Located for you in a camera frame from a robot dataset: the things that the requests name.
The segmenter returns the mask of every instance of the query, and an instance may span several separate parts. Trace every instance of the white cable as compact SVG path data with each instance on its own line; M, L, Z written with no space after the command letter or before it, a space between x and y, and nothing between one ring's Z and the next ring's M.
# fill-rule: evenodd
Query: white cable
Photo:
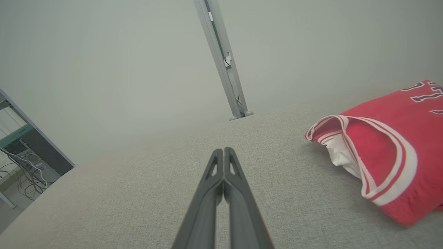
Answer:
M22 160L22 161L29 162L34 168L36 168L38 171L40 171L40 176L42 177L42 180L45 181L45 187L48 188L48 181L46 181L46 180L43 178L42 171L41 171L39 168L37 168L36 166L34 166L34 164L33 164L31 161L28 161L28 160L26 160L26 159L23 159L23 158L21 158L21 157L18 156L18 155L14 155L14 154L12 154L12 153L9 153L9 152L5 151L5 150L2 149L2 148L0 148L0 150L3 151L4 153L10 154L10 155L12 155L12 156L15 156L15 157L17 157L18 159L20 159L20 160Z

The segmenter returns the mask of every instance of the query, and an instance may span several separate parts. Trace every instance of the gray fabric surface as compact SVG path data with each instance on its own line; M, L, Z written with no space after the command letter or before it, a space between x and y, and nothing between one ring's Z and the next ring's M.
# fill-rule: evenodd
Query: gray fabric surface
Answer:
M386 94L328 97L92 160L58 180L0 235L1 248L170 248L211 152L234 148L276 248L442 248L443 214L404 228L303 137L319 118ZM228 205L216 248L229 248Z

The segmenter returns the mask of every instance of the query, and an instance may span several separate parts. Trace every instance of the floor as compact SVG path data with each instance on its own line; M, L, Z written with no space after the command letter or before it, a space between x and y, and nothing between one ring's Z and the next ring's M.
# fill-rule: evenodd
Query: floor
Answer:
M0 234L5 231L6 228L33 202L19 193L17 183L12 184L5 192L3 192L3 194L17 206L12 209L0 199ZM37 198L39 195L40 194L36 193L33 199Z

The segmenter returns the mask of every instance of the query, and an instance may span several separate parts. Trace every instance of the red jersey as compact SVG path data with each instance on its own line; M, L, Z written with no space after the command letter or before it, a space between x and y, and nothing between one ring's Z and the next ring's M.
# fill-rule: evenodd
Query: red jersey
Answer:
M443 203L443 87L423 81L315 123L306 138L362 180L361 194L408 226Z

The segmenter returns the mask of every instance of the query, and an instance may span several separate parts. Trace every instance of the basketball jersey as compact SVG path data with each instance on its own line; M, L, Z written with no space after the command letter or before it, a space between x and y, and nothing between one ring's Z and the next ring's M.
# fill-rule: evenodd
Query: basketball jersey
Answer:
M443 203L443 88L431 81L315 123L305 137L362 181L361 194L409 226Z

